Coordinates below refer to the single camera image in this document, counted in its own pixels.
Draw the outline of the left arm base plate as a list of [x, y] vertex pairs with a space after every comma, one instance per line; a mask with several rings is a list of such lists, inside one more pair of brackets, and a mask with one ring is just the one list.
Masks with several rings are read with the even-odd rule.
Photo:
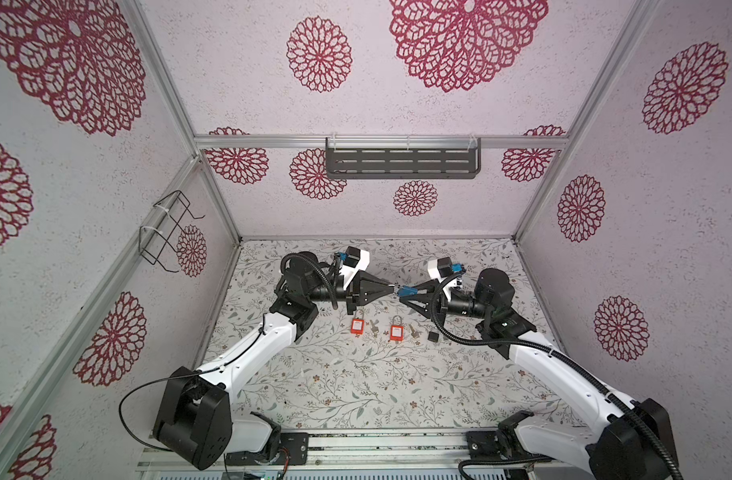
[[235, 452], [226, 454], [227, 466], [301, 466], [307, 464], [310, 435], [280, 433], [270, 439], [269, 446], [258, 453]]

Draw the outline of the red padlock with warning label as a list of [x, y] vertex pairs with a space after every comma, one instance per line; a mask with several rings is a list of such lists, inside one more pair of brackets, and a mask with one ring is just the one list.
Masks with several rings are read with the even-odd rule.
[[365, 330], [365, 320], [363, 318], [362, 312], [357, 310], [354, 313], [353, 318], [351, 320], [350, 332], [353, 335], [362, 335], [364, 333], [364, 330]]

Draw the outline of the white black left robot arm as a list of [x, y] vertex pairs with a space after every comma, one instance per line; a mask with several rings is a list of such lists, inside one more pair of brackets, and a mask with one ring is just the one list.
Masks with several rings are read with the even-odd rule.
[[198, 470], [229, 455], [275, 461], [281, 426], [261, 413], [234, 416], [239, 393], [266, 363], [301, 339], [321, 302], [348, 314], [391, 295], [394, 283], [368, 273], [370, 254], [349, 247], [330, 263], [309, 251], [285, 255], [275, 300], [257, 326], [224, 353], [194, 370], [180, 367], [161, 379], [161, 404], [144, 447], [177, 454]]

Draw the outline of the grey metal wall shelf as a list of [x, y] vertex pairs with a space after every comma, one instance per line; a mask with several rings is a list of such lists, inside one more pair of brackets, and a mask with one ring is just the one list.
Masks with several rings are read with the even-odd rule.
[[326, 174], [337, 180], [469, 180], [481, 171], [478, 138], [325, 140]]

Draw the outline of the blue padlock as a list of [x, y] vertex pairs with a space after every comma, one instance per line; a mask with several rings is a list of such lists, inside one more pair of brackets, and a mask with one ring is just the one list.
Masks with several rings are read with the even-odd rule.
[[395, 294], [399, 298], [414, 296], [418, 294], [418, 290], [414, 287], [400, 286], [396, 289]]

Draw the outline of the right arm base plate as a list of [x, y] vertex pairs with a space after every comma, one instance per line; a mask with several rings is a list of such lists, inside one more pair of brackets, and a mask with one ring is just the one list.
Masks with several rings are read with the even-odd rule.
[[508, 431], [468, 431], [465, 440], [473, 461], [495, 461], [505, 465], [551, 461], [550, 457], [527, 452], [515, 434]]

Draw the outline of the aluminium front rail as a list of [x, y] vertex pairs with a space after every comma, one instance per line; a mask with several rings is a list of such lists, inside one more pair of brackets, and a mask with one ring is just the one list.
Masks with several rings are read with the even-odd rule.
[[468, 431], [459, 428], [419, 429], [356, 429], [356, 430], [291, 430], [288, 433], [307, 432], [310, 435], [306, 465], [301, 466], [227, 466], [226, 457], [198, 470], [173, 453], [145, 450], [134, 467], [135, 476], [152, 479], [169, 473], [202, 477], [213, 474], [250, 471], [252, 473], [279, 472], [288, 468], [288, 477], [309, 471], [398, 471], [450, 470], [469, 460], [465, 440]]

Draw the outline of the red padlock with property label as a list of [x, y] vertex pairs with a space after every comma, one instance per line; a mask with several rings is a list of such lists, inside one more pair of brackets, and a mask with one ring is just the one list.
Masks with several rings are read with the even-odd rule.
[[403, 320], [400, 316], [394, 316], [391, 320], [389, 329], [389, 340], [394, 342], [402, 342], [404, 339]]

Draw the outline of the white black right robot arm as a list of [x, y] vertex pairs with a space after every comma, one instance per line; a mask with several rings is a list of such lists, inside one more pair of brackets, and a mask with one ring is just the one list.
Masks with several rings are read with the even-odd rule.
[[448, 340], [487, 347], [532, 374], [583, 422], [554, 425], [521, 410], [492, 431], [468, 434], [468, 466], [525, 468], [560, 462], [596, 479], [680, 479], [668, 412], [609, 386], [555, 347], [512, 306], [509, 276], [487, 268], [471, 292], [460, 289], [464, 268], [448, 259], [431, 263], [431, 280], [398, 291], [400, 302], [428, 318]]

